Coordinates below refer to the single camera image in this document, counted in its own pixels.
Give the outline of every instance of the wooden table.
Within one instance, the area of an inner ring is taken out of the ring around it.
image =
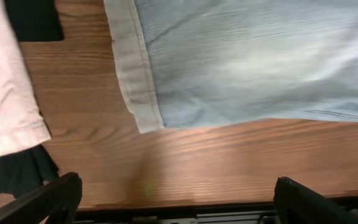
[[[83,180],[81,209],[271,201],[288,176],[358,195],[358,123],[274,119],[139,134],[123,102],[102,0],[56,0],[65,41],[23,43],[45,143]],[[0,206],[12,200],[0,195]]]

